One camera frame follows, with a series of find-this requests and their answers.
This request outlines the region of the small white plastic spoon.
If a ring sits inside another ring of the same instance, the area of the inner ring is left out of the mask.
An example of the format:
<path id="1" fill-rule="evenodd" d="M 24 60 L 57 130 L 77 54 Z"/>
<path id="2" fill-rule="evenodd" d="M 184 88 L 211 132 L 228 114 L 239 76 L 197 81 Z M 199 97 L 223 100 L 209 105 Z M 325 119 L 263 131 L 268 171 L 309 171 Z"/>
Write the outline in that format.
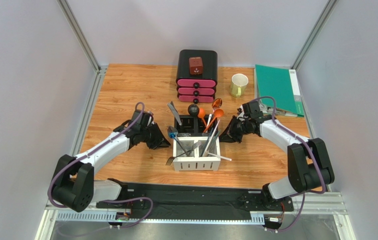
<path id="1" fill-rule="evenodd" d="M 207 119 L 207 124 L 206 124 L 206 126 L 208 126 L 208 125 L 210 124 L 212 117 L 213 117 L 213 114 L 210 113 L 210 114 L 208 115 L 208 119 Z"/>

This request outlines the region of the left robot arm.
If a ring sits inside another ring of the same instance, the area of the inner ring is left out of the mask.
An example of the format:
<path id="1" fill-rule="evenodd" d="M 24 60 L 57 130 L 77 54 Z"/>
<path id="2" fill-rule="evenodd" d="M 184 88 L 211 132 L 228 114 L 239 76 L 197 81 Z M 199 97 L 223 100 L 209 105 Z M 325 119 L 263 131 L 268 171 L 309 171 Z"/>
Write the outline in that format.
<path id="1" fill-rule="evenodd" d="M 48 189 L 50 203 L 80 213 L 91 203 L 117 200 L 124 184 L 113 178 L 94 177 L 112 159 L 139 143 L 145 143 L 151 150 L 171 145 L 154 122 L 153 114 L 137 109 L 131 119 L 99 144 L 76 156 L 65 154 L 59 158 Z"/>

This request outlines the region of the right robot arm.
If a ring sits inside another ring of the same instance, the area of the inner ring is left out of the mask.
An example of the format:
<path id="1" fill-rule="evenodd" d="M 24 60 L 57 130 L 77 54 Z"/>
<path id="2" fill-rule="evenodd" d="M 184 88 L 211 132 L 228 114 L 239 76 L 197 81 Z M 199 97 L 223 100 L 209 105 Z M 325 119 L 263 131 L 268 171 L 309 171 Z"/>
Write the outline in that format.
<path id="1" fill-rule="evenodd" d="M 256 134 L 273 142 L 287 154 L 288 175 L 263 186 L 269 202 L 311 192 L 333 183 L 335 175 L 325 142 L 308 139 L 282 125 L 275 114 L 265 115 L 258 101 L 244 103 L 219 137 L 223 143 L 240 143 L 244 135 Z"/>

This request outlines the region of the black utensil caddy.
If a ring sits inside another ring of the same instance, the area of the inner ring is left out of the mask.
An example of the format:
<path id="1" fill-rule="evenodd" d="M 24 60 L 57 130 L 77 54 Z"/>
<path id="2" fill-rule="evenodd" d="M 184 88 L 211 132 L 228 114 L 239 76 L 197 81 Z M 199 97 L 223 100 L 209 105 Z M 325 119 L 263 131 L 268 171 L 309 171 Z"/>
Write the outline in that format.
<path id="1" fill-rule="evenodd" d="M 180 115 L 181 125 L 174 119 L 174 128 L 178 132 L 178 137 L 207 137 L 214 130 L 218 120 L 215 120 L 213 125 L 207 132 L 203 132 L 206 128 L 203 121 L 198 117 L 190 115 Z"/>

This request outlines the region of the white orange chopstick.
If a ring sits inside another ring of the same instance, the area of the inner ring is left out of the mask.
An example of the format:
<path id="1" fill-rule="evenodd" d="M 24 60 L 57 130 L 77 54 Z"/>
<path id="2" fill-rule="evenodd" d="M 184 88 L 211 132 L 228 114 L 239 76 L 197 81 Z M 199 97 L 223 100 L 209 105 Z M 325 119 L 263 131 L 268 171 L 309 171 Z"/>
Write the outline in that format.
<path id="1" fill-rule="evenodd" d="M 212 142 L 212 138 L 214 137 L 215 132 L 217 131 L 219 123 L 220 123 L 220 119 L 217 121 L 217 124 L 213 128 L 213 131 L 211 132 L 210 136 L 208 137 L 208 139 L 207 139 L 207 141 L 205 143 L 204 150 L 203 150 L 202 155 L 201 155 L 202 157 L 206 156 L 206 152 L 207 152 L 207 150 L 209 148 L 210 143 Z"/>

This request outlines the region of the steel spoon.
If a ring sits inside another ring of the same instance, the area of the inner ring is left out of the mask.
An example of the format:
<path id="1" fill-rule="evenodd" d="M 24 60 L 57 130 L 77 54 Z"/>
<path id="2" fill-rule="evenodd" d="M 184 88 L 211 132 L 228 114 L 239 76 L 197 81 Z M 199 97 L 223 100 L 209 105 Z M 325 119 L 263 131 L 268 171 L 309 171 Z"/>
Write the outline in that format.
<path id="1" fill-rule="evenodd" d="M 222 99 L 221 98 L 216 98 L 212 102 L 211 106 L 212 106 L 213 111 L 216 111 L 216 110 L 220 109 L 221 106 L 222 106 Z"/>

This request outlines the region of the teal chopstick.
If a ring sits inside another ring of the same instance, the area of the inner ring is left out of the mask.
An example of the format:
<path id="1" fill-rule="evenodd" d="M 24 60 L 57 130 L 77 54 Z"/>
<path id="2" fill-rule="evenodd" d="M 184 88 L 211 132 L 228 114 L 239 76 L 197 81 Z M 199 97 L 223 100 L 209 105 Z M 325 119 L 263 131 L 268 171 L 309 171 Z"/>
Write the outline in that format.
<path id="1" fill-rule="evenodd" d="M 215 148 L 215 143 L 217 141 L 217 138 L 220 135 L 220 130 L 217 131 L 217 133 L 214 135 L 214 137 L 210 141 L 209 147 L 206 149 L 205 155 L 208 155 L 208 153 Z"/>

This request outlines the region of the pale yellow mug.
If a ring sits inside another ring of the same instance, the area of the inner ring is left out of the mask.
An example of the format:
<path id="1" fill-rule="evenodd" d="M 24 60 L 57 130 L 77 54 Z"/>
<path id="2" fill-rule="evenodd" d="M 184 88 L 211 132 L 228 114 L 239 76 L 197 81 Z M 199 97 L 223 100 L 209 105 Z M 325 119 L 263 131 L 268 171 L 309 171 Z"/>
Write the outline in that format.
<path id="1" fill-rule="evenodd" d="M 234 74 L 231 78 L 230 94 L 235 98 L 240 98 L 243 95 L 248 83 L 249 79 L 246 75 L 242 73 Z"/>

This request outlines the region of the steel fork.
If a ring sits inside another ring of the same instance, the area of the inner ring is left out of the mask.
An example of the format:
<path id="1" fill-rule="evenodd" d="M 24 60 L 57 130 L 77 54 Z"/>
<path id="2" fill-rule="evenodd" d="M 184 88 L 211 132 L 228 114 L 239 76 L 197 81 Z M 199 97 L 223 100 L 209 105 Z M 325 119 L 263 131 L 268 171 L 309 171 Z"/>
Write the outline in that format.
<path id="1" fill-rule="evenodd" d="M 178 139 L 178 131 L 175 127 L 171 125 L 167 126 L 167 134 L 168 134 L 168 137 L 176 141 L 176 143 L 181 147 L 181 149 L 184 151 L 186 156 L 190 156 L 190 153 L 184 148 L 181 141 Z"/>

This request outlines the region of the white slotted utensil caddy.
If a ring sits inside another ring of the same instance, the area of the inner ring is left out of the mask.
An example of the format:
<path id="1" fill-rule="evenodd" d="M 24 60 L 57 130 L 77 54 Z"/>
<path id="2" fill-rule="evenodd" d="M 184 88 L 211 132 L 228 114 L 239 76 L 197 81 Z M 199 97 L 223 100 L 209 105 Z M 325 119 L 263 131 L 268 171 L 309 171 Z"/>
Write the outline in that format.
<path id="1" fill-rule="evenodd" d="M 202 145 L 195 149 L 195 151 L 190 156 L 181 156 L 174 160 L 172 166 L 174 171 L 217 171 L 219 169 L 221 159 L 214 156 L 204 156 L 202 157 L 202 152 L 204 150 L 205 143 L 207 141 L 207 136 L 190 136 L 190 137 L 179 137 L 184 148 L 189 152 L 191 146 L 197 142 L 202 141 Z M 173 141 L 173 157 L 176 157 L 180 154 L 184 153 L 181 147 Z M 215 143 L 215 148 L 210 151 L 210 153 L 214 153 L 217 155 L 221 155 L 220 152 L 220 143 L 219 139 Z"/>

